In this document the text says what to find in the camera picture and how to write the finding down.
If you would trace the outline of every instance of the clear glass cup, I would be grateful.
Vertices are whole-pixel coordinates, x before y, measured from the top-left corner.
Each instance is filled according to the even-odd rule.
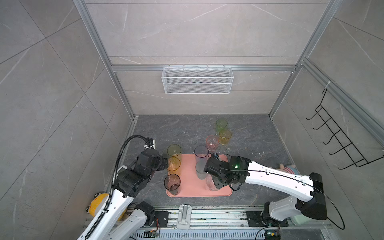
[[[205,179],[205,182],[207,183],[209,190],[211,190],[211,191],[219,190],[216,188],[215,183],[214,183],[212,176],[210,174],[208,174],[207,178]]]
[[[170,157],[168,159],[168,173],[180,175],[180,159],[177,157]]]
[[[220,132],[223,129],[226,129],[228,126],[228,122],[225,118],[220,118],[216,120],[216,131]]]
[[[208,160],[208,148],[204,145],[199,145],[195,148],[196,163],[200,161],[206,162]]]
[[[208,173],[204,172],[205,164],[205,161],[199,161],[196,163],[196,175],[201,180],[204,180],[208,175]]]
[[[176,174],[170,174],[164,179],[164,186],[172,195],[179,193],[180,184],[180,177]]]
[[[232,137],[232,133],[227,129],[223,129],[220,131],[219,136],[220,136],[219,142],[221,144],[225,145],[225,144],[229,143],[229,140]]]
[[[177,157],[178,155],[181,154],[181,147],[177,144],[172,144],[168,147],[167,153],[171,157]]]
[[[207,137],[207,148],[208,151],[214,152],[218,146],[218,136],[209,135]]]

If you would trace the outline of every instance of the wall-mounted basket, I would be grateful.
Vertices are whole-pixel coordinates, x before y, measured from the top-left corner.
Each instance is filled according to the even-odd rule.
[[[161,75],[166,94],[229,93],[230,67],[166,67]]]

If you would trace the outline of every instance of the marble wall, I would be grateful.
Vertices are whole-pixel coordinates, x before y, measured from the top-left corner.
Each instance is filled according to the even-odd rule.
[[[345,0],[310,59],[384,124],[384,1]]]
[[[129,116],[71,0],[0,2],[0,239],[74,239]]]
[[[335,202],[345,220],[344,231],[334,227],[340,237],[382,239],[384,182],[379,176],[384,170],[384,159],[360,168],[351,166],[344,170],[338,169],[351,164],[351,160],[343,151],[329,155],[341,149],[340,144],[333,138],[328,145],[324,145],[332,133],[326,126],[314,130],[323,124],[319,116],[307,120],[315,114],[323,89],[310,73],[303,70],[295,79],[273,121],[301,173],[318,172],[323,176],[324,192]],[[367,160],[383,155],[383,147],[330,93],[326,93],[322,105]],[[324,111],[319,113],[324,119],[329,118]],[[332,121],[328,124],[336,132],[337,126]],[[344,146],[349,143],[341,132],[337,136]],[[355,161],[361,159],[353,147],[346,149]],[[329,202],[327,210],[329,217],[340,225],[338,214]]]
[[[88,0],[113,64],[295,64],[326,1]]]
[[[118,72],[136,114],[268,114],[289,71],[235,71],[229,94],[165,94],[161,71]]]

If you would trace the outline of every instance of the white zip tie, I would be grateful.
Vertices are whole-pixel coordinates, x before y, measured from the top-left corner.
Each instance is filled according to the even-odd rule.
[[[327,88],[330,83],[336,83],[336,82],[328,81],[327,85],[325,85],[325,88]]]

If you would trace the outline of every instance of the metal hook rack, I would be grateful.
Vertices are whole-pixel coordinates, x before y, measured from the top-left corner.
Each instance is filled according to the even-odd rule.
[[[370,163],[372,163],[372,162],[374,162],[374,161],[377,161],[377,160],[379,160],[379,159],[382,159],[382,158],[384,158],[384,155],[382,156],[382,157],[379,157],[379,158],[377,158],[377,159],[375,159],[375,160],[372,160],[372,161],[368,161],[364,156],[363,156],[363,154],[359,151],[359,149],[355,146],[355,144],[349,139],[349,137],[345,134],[345,132],[341,129],[341,127],[339,126],[339,124],[337,124],[337,122],[331,117],[331,115],[327,112],[327,110],[321,105],[322,103],[323,103],[323,99],[324,99],[324,96],[325,96],[325,94],[327,93],[327,89],[325,88],[324,90],[323,90],[323,92],[322,92],[322,94],[323,94],[323,98],[321,99],[321,102],[320,102],[320,104],[319,104],[319,106],[317,106],[316,107],[316,109],[315,109],[315,111],[316,111],[316,113],[311,117],[311,118],[306,118],[307,120],[311,120],[313,117],[315,117],[316,115],[318,115],[320,118],[321,118],[321,120],[324,122],[320,127],[318,127],[317,129],[313,129],[313,130],[319,130],[322,126],[324,126],[324,125],[326,125],[327,127],[328,127],[328,129],[331,131],[331,133],[332,133],[332,136],[331,136],[331,138],[329,139],[329,141],[327,142],[327,143],[325,143],[325,142],[323,142],[324,143],[324,145],[327,145],[327,144],[329,144],[330,142],[331,142],[331,140],[332,140],[332,138],[334,137],[334,138],[336,138],[336,140],[338,141],[338,143],[341,145],[341,149],[339,149],[339,150],[337,150],[336,152],[334,152],[334,153],[328,153],[329,155],[333,155],[333,154],[336,154],[336,153],[338,153],[338,152],[340,152],[341,150],[344,150],[345,151],[345,153],[348,155],[348,157],[350,158],[350,160],[353,162],[352,164],[350,164],[350,165],[348,165],[348,166],[346,166],[346,167],[344,167],[344,168],[338,168],[338,169],[340,169],[340,170],[343,170],[343,169],[346,169],[347,167],[350,167],[350,166],[352,166],[352,165],[355,165],[356,167],[362,167],[362,166],[364,166],[364,165],[367,165],[367,164],[370,164]],[[329,116],[329,118],[327,119],[327,120],[324,120],[324,118],[319,114],[319,111],[320,110],[324,110],[325,111],[325,113],[327,113],[327,115]],[[333,121],[335,124],[336,124],[336,126],[338,127],[338,129],[339,130],[337,130],[336,132],[333,132],[332,131],[332,129],[329,127],[329,125],[327,124],[327,122],[328,121]],[[339,132],[341,132],[347,139],[348,139],[348,141],[349,141],[349,144],[347,144],[347,145],[345,145],[345,146],[343,146],[342,145],[342,143],[340,142],[340,140],[338,139],[338,137],[336,136],[336,134],[337,133],[339,133]],[[357,162],[355,162],[353,159],[352,159],[352,157],[350,156],[350,154],[349,154],[349,152],[346,150],[346,148],[348,147],[348,146],[351,146],[352,145],[352,147],[354,147],[356,150],[357,150],[357,152],[360,154],[360,156],[362,157],[362,159],[361,160],[359,160],[359,161],[357,161]]]

